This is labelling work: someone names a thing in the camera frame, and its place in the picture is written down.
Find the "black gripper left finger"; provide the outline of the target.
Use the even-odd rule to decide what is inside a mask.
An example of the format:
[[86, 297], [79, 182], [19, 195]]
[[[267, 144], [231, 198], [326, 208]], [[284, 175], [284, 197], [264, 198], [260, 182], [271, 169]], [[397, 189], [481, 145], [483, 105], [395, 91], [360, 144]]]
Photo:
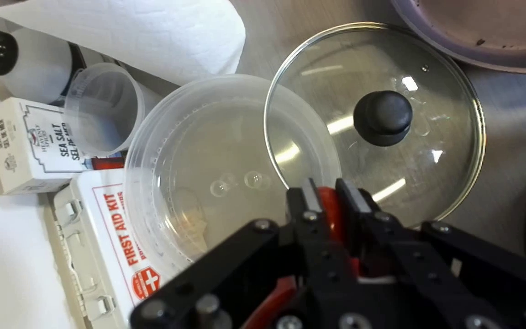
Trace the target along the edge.
[[291, 222], [318, 222], [322, 218], [318, 186], [306, 178], [300, 187], [287, 189], [287, 217]]

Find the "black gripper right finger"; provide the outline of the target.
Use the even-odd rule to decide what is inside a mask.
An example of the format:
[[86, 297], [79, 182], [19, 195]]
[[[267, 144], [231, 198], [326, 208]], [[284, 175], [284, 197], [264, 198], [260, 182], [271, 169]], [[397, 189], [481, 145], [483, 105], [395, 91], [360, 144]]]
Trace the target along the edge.
[[348, 226], [360, 226], [379, 211], [371, 197], [349, 178], [338, 178], [337, 191]]

